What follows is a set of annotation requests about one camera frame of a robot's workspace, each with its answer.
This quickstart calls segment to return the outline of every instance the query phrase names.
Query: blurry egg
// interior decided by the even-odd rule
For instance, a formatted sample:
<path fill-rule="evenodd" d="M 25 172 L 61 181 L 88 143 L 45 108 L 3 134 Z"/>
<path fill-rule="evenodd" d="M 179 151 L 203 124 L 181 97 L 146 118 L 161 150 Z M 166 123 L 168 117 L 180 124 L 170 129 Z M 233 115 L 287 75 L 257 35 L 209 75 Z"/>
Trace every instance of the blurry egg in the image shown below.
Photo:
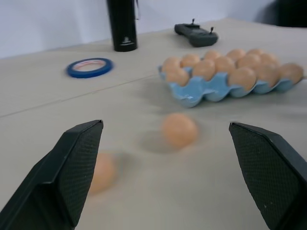
<path fill-rule="evenodd" d="M 167 142 L 175 148 L 183 148 L 195 142 L 199 130 L 195 122 L 180 113 L 170 114 L 162 124 L 162 133 Z"/>
<path fill-rule="evenodd" d="M 187 54 L 181 60 L 181 67 L 194 67 L 200 60 L 197 54 Z"/>
<path fill-rule="evenodd" d="M 215 63 L 212 60 L 202 60 L 194 66 L 193 76 L 201 76 L 210 81 L 215 74 Z"/>
<path fill-rule="evenodd" d="M 255 55 L 261 55 L 264 54 L 264 51 L 262 49 L 251 49 L 246 54 L 255 54 Z"/>
<path fill-rule="evenodd" d="M 251 69 L 256 68 L 261 64 L 261 59 L 258 55 L 247 54 L 237 62 L 238 68 L 249 67 Z"/>
<path fill-rule="evenodd" d="M 275 67 L 280 65 L 278 58 L 273 54 L 261 54 L 260 59 L 263 65 L 272 65 Z"/>
<path fill-rule="evenodd" d="M 254 70 L 248 67 L 236 69 L 228 76 L 228 85 L 240 85 L 249 91 L 256 84 L 257 76 Z"/>
<path fill-rule="evenodd" d="M 214 62 L 216 72 L 231 73 L 236 69 L 234 61 L 226 56 L 218 57 Z"/>
<path fill-rule="evenodd" d="M 245 56 L 245 51 L 243 49 L 233 49 L 226 55 L 227 57 L 231 58 L 234 62 L 238 61 L 239 59 Z"/>
<path fill-rule="evenodd" d="M 89 193 L 95 194 L 109 188 L 114 183 L 116 177 L 117 169 L 110 152 L 98 153 Z"/>
<path fill-rule="evenodd" d="M 189 74 L 182 68 L 170 69 L 166 72 L 166 81 L 175 82 L 180 86 L 185 86 L 189 82 Z"/>
<path fill-rule="evenodd" d="M 217 58 L 219 58 L 221 56 L 221 54 L 219 52 L 217 52 L 216 50 L 209 50 L 205 56 L 203 57 L 204 59 L 210 59 L 210 60 L 215 60 Z"/>
<path fill-rule="evenodd" d="M 293 84 L 298 83 L 304 76 L 304 69 L 295 63 L 284 64 L 278 71 L 282 79 L 290 79 Z"/>
<path fill-rule="evenodd" d="M 178 57 L 169 57 L 167 58 L 162 65 L 162 72 L 167 72 L 174 68 L 180 67 L 180 58 Z"/>
<path fill-rule="evenodd" d="M 270 87 L 276 85 L 280 79 L 280 74 L 277 68 L 272 65 L 260 65 L 255 68 L 255 72 L 257 79 L 268 82 Z"/>

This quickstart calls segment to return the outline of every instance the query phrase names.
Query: logo on bottle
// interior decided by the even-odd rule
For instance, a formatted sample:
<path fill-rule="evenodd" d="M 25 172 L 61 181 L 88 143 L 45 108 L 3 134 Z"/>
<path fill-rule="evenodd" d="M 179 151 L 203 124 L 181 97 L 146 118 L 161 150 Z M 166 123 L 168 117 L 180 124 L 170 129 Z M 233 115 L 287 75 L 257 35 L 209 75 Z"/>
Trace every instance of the logo on bottle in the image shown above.
<path fill-rule="evenodd" d="M 128 37 L 125 37 L 120 45 L 121 46 L 128 46 L 128 45 L 132 45 L 132 44 L 134 44 L 134 42 L 131 42 Z"/>

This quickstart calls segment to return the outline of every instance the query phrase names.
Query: black thermos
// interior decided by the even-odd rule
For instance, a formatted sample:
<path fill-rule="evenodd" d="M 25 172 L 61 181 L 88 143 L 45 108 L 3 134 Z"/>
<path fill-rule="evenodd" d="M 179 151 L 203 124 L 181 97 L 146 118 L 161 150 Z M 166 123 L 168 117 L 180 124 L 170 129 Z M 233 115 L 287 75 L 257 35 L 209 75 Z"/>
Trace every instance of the black thermos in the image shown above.
<path fill-rule="evenodd" d="M 114 50 L 127 52 L 137 49 L 135 0 L 107 0 Z"/>

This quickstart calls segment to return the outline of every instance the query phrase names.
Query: blue egg carton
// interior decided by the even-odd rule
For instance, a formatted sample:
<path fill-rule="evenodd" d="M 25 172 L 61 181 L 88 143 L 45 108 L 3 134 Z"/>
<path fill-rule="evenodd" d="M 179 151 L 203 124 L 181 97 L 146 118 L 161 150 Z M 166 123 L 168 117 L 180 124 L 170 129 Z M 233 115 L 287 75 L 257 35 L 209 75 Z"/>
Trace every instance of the blue egg carton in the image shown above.
<path fill-rule="evenodd" d="M 166 75 L 162 72 L 162 66 L 158 67 L 159 75 L 166 82 Z M 259 80 L 254 87 L 245 91 L 239 85 L 227 85 L 228 74 L 218 72 L 210 81 L 205 81 L 203 77 L 192 76 L 192 68 L 184 68 L 190 75 L 190 80 L 186 86 L 180 86 L 177 83 L 167 83 L 171 89 L 173 97 L 184 107 L 192 108 L 197 106 L 203 99 L 218 102 L 227 95 L 232 97 L 244 97 L 249 93 L 265 94 L 272 90 L 285 92 L 293 87 L 293 83 L 289 79 L 281 79 L 275 86 L 270 87 L 266 81 Z"/>

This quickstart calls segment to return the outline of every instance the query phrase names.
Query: background wall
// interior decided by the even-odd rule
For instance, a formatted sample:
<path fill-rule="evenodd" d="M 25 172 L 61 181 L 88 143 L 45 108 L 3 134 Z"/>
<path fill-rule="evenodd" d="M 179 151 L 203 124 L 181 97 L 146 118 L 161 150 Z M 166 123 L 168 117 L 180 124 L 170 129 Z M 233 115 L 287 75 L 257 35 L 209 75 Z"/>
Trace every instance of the background wall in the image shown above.
<path fill-rule="evenodd" d="M 138 32 L 227 16 L 262 22 L 274 0 L 139 0 Z M 110 37 L 106 0 L 1 0 L 0 58 Z"/>

